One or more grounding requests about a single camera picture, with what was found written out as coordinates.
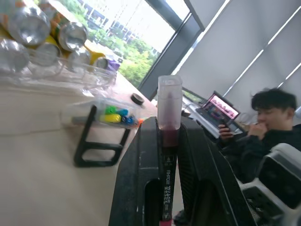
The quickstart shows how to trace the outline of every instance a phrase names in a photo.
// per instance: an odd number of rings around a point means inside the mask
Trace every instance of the aluminum can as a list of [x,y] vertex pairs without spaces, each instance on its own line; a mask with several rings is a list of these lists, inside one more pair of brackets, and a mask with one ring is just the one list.
[[62,54],[55,39],[51,36],[48,36],[41,45],[34,49],[31,62],[43,67],[55,65]]
[[87,40],[87,28],[79,23],[59,1],[50,0],[39,4],[39,7],[50,19],[51,35],[67,51],[75,51],[84,46]]
[[18,73],[29,61],[30,56],[25,46],[12,39],[0,37],[0,70]]
[[108,60],[105,57],[105,54],[101,52],[101,50],[91,43],[89,40],[85,43],[85,48],[91,54],[91,61],[90,65],[98,68],[107,69],[108,67]]
[[78,72],[79,70],[85,70],[86,66],[90,64],[91,55],[90,52],[81,47],[74,52],[63,52],[63,56],[68,59],[67,69],[71,72]]
[[22,0],[1,2],[0,22],[14,40],[24,45],[39,45],[50,33],[46,14],[38,7],[27,7]]

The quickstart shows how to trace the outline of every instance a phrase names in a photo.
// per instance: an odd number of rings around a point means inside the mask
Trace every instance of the black hair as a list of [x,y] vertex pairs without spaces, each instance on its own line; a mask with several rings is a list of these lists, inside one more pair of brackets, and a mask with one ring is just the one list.
[[282,110],[292,108],[296,110],[297,108],[296,96],[277,88],[256,93],[252,97],[251,103],[252,108],[256,111],[258,109],[271,108],[279,108]]

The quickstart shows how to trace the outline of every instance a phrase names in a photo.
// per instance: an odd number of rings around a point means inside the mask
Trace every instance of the black jacket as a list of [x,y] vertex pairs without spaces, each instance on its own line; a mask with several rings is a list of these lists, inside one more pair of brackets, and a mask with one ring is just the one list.
[[217,142],[235,176],[243,183],[251,182],[256,177],[263,157],[277,144],[286,143],[301,151],[301,124],[294,126],[291,131],[270,130],[262,141],[257,136],[246,135],[235,135],[231,141],[223,142],[219,139]]

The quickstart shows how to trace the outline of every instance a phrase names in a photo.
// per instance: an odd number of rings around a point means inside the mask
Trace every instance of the blue marker cap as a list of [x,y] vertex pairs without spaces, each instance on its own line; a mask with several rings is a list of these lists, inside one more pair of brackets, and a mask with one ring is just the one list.
[[119,114],[120,116],[127,116],[128,110],[127,109],[121,109],[119,111],[116,111],[116,114]]
[[121,117],[121,123],[126,123],[127,122],[127,117],[123,116]]
[[132,117],[127,118],[127,124],[133,124],[134,119]]

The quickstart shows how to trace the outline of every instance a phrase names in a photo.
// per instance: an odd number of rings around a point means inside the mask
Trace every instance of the black plastic device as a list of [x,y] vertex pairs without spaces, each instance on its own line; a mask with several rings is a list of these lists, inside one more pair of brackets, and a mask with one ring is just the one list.
[[[203,129],[182,117],[178,142],[174,151],[189,225],[255,226],[230,165]],[[151,117],[119,164],[109,226],[158,226],[164,220],[168,161],[175,159],[166,158],[156,118]]]

